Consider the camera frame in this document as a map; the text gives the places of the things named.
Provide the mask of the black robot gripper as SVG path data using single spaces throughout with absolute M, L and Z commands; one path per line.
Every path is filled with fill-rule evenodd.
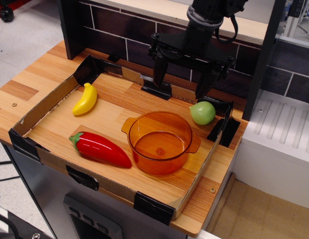
M 189 24 L 180 33 L 154 33 L 148 55 L 154 60 L 153 83 L 160 87 L 167 70 L 168 63 L 199 71 L 195 90 L 196 99 L 203 98 L 217 80 L 226 77 L 235 57 L 212 44 L 212 36 L 222 44 L 235 40 L 238 24 L 233 23 L 235 34 L 231 39 L 219 38 L 219 28 L 207 29 Z

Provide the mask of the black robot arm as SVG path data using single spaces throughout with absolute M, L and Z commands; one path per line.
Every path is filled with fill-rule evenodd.
M 236 38 L 219 38 L 219 28 L 224 18 L 229 18 L 238 32 L 235 14 L 244 10 L 244 0 L 195 0 L 188 7 L 189 23 L 178 34 L 154 33 L 148 55 L 154 60 L 153 84 L 160 87 L 169 63 L 201 72 L 195 90 L 197 99 L 203 98 L 220 79 L 226 78 L 236 57 L 211 43 L 216 37 L 222 44 Z

